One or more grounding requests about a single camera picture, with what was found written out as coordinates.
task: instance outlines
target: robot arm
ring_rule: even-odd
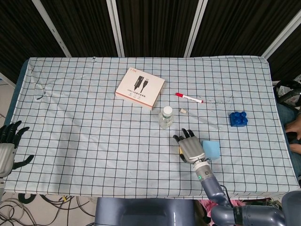
[[[252,225],[252,226],[284,226],[283,213],[268,206],[240,206],[232,207],[209,164],[205,159],[205,152],[198,138],[191,130],[182,129],[183,136],[174,135],[185,161],[194,164],[194,170],[200,180],[208,198],[218,204],[211,211],[211,218],[218,226]]]
[[[34,155],[30,155],[22,162],[14,162],[16,148],[19,145],[21,136],[29,129],[29,127],[25,127],[20,129],[16,134],[17,128],[21,123],[21,121],[18,121],[10,124],[9,126],[3,126],[0,128],[0,199],[2,198],[5,188],[3,178],[7,177],[12,170],[30,163],[34,157]]]

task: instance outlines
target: floor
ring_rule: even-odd
[[[13,96],[14,88],[4,81],[0,80],[0,127],[5,121],[5,117],[9,108],[10,100]],[[22,226],[23,225],[34,225],[33,221],[30,220],[28,214],[23,211],[26,207],[29,214],[32,214],[35,224],[37,225],[65,225],[65,226],[85,226],[94,222],[95,209],[96,209],[96,198],[79,197],[79,204],[83,205],[81,210],[77,203],[77,197],[64,197],[66,201],[63,201],[62,196],[58,195],[47,195],[48,199],[55,201],[55,205],[46,202],[41,196],[37,195],[35,199],[24,206],[18,201],[18,194],[5,193],[0,203],[0,225],[1,226]],[[18,222],[4,222],[3,215],[15,219],[20,219]]]

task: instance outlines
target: white metal frame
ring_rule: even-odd
[[[45,10],[44,6],[42,5],[42,2],[40,0],[32,0],[32,2],[34,4],[34,6],[36,7],[36,9],[38,10],[41,17],[43,18],[43,20],[46,23],[47,27],[49,28],[49,30],[53,34],[55,40],[57,41],[57,43],[62,48],[62,51],[64,52],[66,57],[71,57],[71,54],[70,54],[69,50],[67,49],[64,41],[62,40],[60,34],[58,33],[57,29],[55,28],[55,25],[51,21],[47,11]]]
[[[301,10],[288,23],[288,25],[282,30],[282,32],[276,37],[276,39],[270,44],[267,50],[263,53],[262,57],[268,59],[300,24],[301,24]]]
[[[15,88],[16,84],[13,83],[11,80],[9,80],[6,76],[4,76],[4,74],[2,74],[0,72],[0,79],[2,79],[3,81],[5,81],[8,85],[10,85],[11,87]]]
[[[111,26],[113,30],[117,54],[119,57],[125,57],[116,0],[107,0],[107,6],[110,15]]]
[[[208,3],[208,0],[198,0],[197,10],[194,15],[193,22],[192,22],[192,26],[191,26],[190,34],[188,37],[184,57],[190,57],[190,55],[191,55],[191,52],[192,52],[194,43],[197,38],[198,30],[201,25],[207,3]]]

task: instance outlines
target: blue toy brick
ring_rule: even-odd
[[[217,141],[204,140],[203,149],[205,151],[206,158],[212,160],[218,159],[221,156],[220,143]]]
[[[243,127],[248,124],[248,119],[246,118],[245,112],[233,112],[230,114],[230,124],[231,126]]]

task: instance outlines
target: table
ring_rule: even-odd
[[[153,111],[115,97],[129,67],[166,80]],[[6,191],[206,198],[172,139],[181,128],[190,128],[201,140],[220,142],[221,158],[211,167],[232,198],[278,196],[299,187],[269,64],[262,57],[39,57],[30,58],[20,80],[12,122],[22,120],[30,130],[16,161],[30,154],[35,158],[7,177]],[[205,103],[178,98],[176,92]],[[174,109],[174,123],[163,130],[158,113],[166,105]],[[245,111],[248,126],[231,127],[233,111]]]

